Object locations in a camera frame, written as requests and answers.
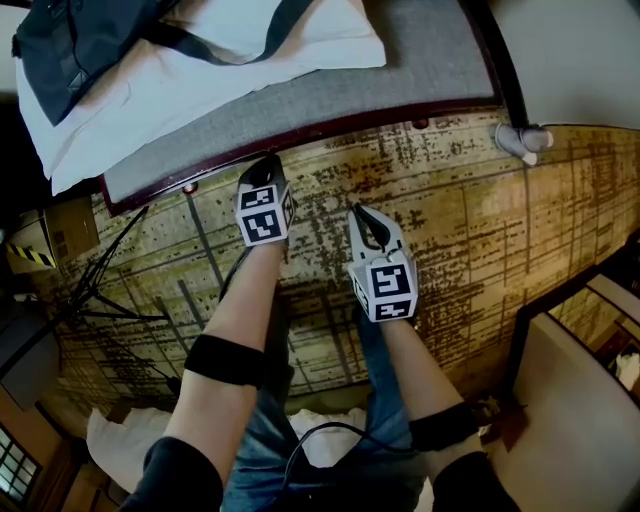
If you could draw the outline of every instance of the box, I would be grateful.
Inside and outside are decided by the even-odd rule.
[[[60,203],[44,210],[25,213],[18,230],[8,242],[53,258],[56,265],[96,247],[100,240],[93,218],[91,198],[83,197]],[[14,274],[38,272],[48,267],[7,253],[7,261]]]

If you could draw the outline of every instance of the yellow and black striped tape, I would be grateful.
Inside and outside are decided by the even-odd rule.
[[[38,263],[39,265],[44,265],[46,267],[56,267],[56,262],[51,256],[40,254],[39,252],[32,251],[31,249],[25,249],[24,247],[18,247],[17,245],[9,242],[7,242],[6,246],[8,252],[13,253],[16,256],[20,256],[25,260],[33,261],[34,263]]]

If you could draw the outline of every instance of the window grid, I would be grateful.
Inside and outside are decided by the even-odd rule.
[[[40,466],[0,425],[0,492],[24,506],[39,471]]]

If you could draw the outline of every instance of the bag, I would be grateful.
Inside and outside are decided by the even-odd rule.
[[[249,62],[217,57],[206,41],[158,20],[179,0],[34,0],[13,37],[29,85],[49,121],[60,123],[91,86],[140,38],[214,65],[271,57],[313,0],[282,0],[264,52]]]

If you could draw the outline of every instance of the blue jeans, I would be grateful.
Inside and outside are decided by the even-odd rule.
[[[369,322],[362,311],[357,318],[358,335],[373,388],[368,399],[366,430],[388,445],[409,447],[411,434],[407,413],[380,327]],[[284,369],[282,359],[280,361],[279,365],[270,361],[278,370],[273,374],[280,376],[280,382],[267,379],[267,385],[258,394],[257,406],[227,484],[222,503],[224,512],[268,509],[280,492],[287,461],[298,444],[298,437],[283,408],[286,400],[283,389],[288,390],[293,370],[286,359]],[[426,471],[418,455],[391,453],[361,439],[331,468],[311,466],[301,451],[290,477],[289,492],[309,492],[335,485],[348,489],[350,484],[362,486],[366,483],[375,485],[375,481],[392,481],[402,489],[394,509],[413,510],[425,479]]]

